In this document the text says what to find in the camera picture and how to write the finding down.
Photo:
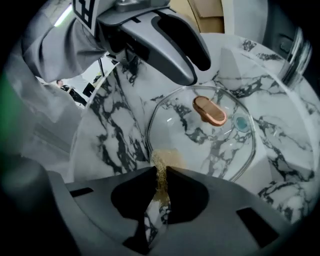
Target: copper oval object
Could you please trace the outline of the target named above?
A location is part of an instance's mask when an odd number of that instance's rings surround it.
[[[200,114],[202,121],[213,126],[222,126],[227,121],[226,112],[205,96],[195,97],[192,106]]]

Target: marble table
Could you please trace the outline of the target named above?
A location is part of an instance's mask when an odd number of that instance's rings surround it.
[[[285,60],[264,46],[235,35],[211,33],[203,38],[212,65],[205,72],[195,68],[198,84],[224,88],[254,121],[255,155],[235,182],[288,221],[300,220],[312,210],[319,188],[318,97],[303,77],[294,88],[287,88],[278,79]],[[96,88],[83,113],[70,159],[74,180],[105,178],[149,166],[145,134],[150,117],[157,103],[179,87],[141,60],[131,66],[118,64]],[[184,106],[175,110],[186,122]],[[218,150],[220,164],[211,159],[207,172],[202,172],[228,177],[228,164],[241,157],[237,152],[246,140],[238,143],[228,151]],[[148,215],[146,222],[153,226]]]

